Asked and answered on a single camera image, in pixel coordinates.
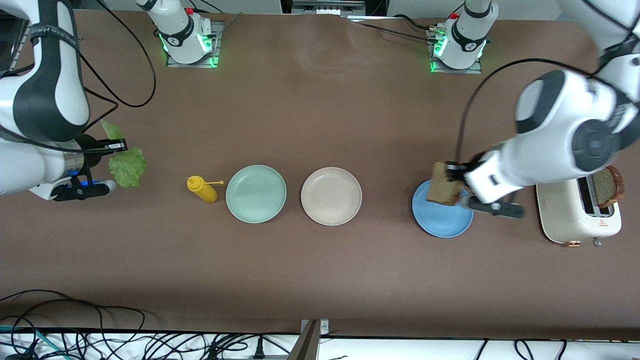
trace green plate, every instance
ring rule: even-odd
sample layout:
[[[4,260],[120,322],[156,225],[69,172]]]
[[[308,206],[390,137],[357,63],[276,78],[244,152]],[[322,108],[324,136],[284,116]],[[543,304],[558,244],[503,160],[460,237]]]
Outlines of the green plate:
[[[251,165],[231,178],[226,198],[231,214],[249,224],[258,224],[271,220],[282,210],[287,185],[276,170]]]

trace white wall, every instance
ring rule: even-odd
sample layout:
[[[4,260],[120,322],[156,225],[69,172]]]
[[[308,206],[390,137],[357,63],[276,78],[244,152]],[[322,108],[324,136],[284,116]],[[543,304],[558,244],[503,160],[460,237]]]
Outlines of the white wall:
[[[181,0],[185,7],[192,6]],[[282,13],[280,0],[206,0],[228,13]],[[462,0],[386,0],[388,14],[403,13],[410,17],[447,17]],[[560,9],[556,0],[494,0],[500,6],[499,19],[556,20]],[[134,0],[106,0],[114,10],[138,10]],[[200,0],[193,0],[198,8],[212,10]],[[97,8],[92,0],[82,0],[87,8]]]

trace toaster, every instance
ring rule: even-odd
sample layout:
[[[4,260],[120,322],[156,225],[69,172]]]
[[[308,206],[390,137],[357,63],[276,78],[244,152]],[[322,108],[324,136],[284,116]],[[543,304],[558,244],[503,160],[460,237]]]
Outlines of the toaster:
[[[602,246],[602,238],[620,231],[622,220],[616,202],[598,207],[591,176],[552,184],[537,184],[542,229],[554,243],[579,247],[583,241]]]

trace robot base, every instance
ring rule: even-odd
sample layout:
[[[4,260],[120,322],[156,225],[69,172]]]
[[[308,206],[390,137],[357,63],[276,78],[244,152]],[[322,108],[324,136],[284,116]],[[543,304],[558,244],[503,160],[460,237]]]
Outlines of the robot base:
[[[476,59],[476,62],[474,62],[474,64],[467,69],[454,69],[445,65],[445,63],[442,62],[442,60],[434,54],[436,46],[443,46],[443,37],[445,37],[444,29],[439,28],[438,26],[431,26],[430,29],[426,31],[426,33],[429,39],[438,41],[438,43],[435,44],[432,42],[429,43],[429,59],[431,60],[431,72],[447,72],[450,74],[482,74],[480,58]]]
[[[442,62],[439,58],[437,58],[434,54],[435,45],[429,43],[429,59],[431,60],[431,72],[447,72],[450,74],[482,74],[482,66],[480,65],[480,59],[476,60],[476,62],[471,65],[468,69],[452,69]]]
[[[206,54],[200,61],[196,61],[190,64],[183,64],[175,61],[168,53],[166,56],[167,67],[181,67],[181,68],[196,68],[196,69],[211,69],[218,67],[218,60],[220,58],[220,45],[222,39],[222,30],[225,28],[223,21],[211,22],[211,38],[205,40],[205,44],[211,45],[211,52]]]

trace plate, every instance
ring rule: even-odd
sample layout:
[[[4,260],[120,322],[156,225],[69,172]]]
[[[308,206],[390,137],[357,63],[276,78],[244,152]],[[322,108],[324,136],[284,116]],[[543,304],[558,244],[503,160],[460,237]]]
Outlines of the plate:
[[[356,216],[362,205],[362,189],[347,170],[322,168],[302,186],[302,207],[318,224],[342,225]]]
[[[460,204],[446,206],[427,201],[431,180],[422,183],[413,194],[413,217],[427,233],[439,238],[453,238],[464,233],[471,225],[474,212]],[[462,189],[462,196],[467,191]]]
[[[227,207],[239,220],[258,224],[275,217],[287,200],[282,176],[265,165],[238,171],[227,185]]]

